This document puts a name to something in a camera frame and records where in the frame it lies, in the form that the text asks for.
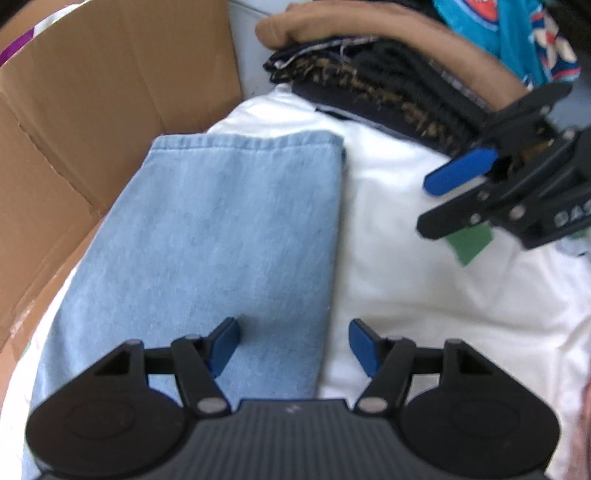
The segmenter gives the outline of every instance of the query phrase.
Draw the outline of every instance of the cardboard flap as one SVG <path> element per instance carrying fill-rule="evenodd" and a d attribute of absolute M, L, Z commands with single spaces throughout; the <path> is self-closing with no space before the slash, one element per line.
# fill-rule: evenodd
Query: cardboard flap
<path fill-rule="evenodd" d="M 241 98 L 224 0 L 93 0 L 0 70 L 33 143 L 105 213 L 151 141 L 196 132 Z"/>
<path fill-rule="evenodd" d="M 0 100 L 0 342 L 99 220 Z"/>
<path fill-rule="evenodd" d="M 202 132 L 242 100 L 226 0 L 119 5 L 165 133 Z"/>

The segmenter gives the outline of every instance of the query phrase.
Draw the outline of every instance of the metal screw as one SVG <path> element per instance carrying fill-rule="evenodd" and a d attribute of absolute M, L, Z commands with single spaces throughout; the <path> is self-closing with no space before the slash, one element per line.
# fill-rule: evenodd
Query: metal screw
<path fill-rule="evenodd" d="M 359 400 L 359 409 L 365 413 L 382 413 L 388 408 L 388 402 L 381 397 L 366 397 Z"/>
<path fill-rule="evenodd" d="M 481 221 L 482 221 L 482 217 L 478 213 L 473 213 L 472 216 L 470 217 L 470 224 L 471 225 L 477 225 Z"/>
<path fill-rule="evenodd" d="M 219 397 L 206 397 L 197 402 L 197 408 L 207 415 L 221 413 L 228 407 L 228 403 Z"/>
<path fill-rule="evenodd" d="M 572 140 L 575 135 L 576 135 L 576 131 L 573 128 L 567 128 L 562 133 L 562 138 L 564 138 L 565 140 Z"/>
<path fill-rule="evenodd" d="M 484 202 L 485 200 L 488 199 L 489 196 L 491 196 L 490 192 L 488 192 L 487 190 L 481 190 L 478 192 L 478 195 L 476 196 L 476 198 L 478 199 L 479 202 Z"/>
<path fill-rule="evenodd" d="M 525 207 L 523 205 L 515 205 L 509 211 L 509 219 L 510 220 L 519 220 L 525 215 Z"/>

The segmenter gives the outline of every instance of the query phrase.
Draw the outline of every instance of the dark fabric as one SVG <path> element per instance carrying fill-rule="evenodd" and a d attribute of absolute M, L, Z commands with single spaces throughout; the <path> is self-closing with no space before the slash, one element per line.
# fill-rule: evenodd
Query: dark fabric
<path fill-rule="evenodd" d="M 295 93 L 316 104 L 350 112 L 448 155 L 468 150 L 489 116 L 484 102 L 466 97 L 457 80 L 453 86 L 451 76 L 444 78 L 398 41 L 300 47 L 266 62 L 272 82 L 293 82 Z"/>

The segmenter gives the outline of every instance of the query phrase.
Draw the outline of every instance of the folded clothing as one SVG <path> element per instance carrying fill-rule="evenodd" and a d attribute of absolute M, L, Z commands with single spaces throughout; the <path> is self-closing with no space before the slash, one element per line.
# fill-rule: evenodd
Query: folded clothing
<path fill-rule="evenodd" d="M 219 385 L 245 397 L 316 391 L 329 319 L 342 139 L 157 138 L 80 262 L 43 349 L 34 408 L 129 338 L 147 347 L 242 328 Z M 177 397 L 174 380 L 150 378 Z M 36 469 L 30 455 L 24 478 Z"/>
<path fill-rule="evenodd" d="M 482 98 L 494 111 L 527 94 L 500 62 L 449 28 L 401 5 L 354 0 L 291 4 L 256 25 L 261 43 L 272 50 L 334 36 L 391 38 L 433 59 Z"/>
<path fill-rule="evenodd" d="M 395 40 L 308 43 L 276 52 L 265 69 L 272 82 L 294 82 L 294 91 L 308 100 L 451 156 L 470 148 L 490 113 L 482 99 L 452 82 L 432 60 Z"/>

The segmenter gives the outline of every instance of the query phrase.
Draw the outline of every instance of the green tag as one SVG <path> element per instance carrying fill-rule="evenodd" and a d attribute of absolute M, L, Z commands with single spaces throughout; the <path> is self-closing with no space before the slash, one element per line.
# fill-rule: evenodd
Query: green tag
<path fill-rule="evenodd" d="M 463 267 L 468 265 L 492 242 L 492 228 L 486 223 L 464 228 L 445 237 Z"/>

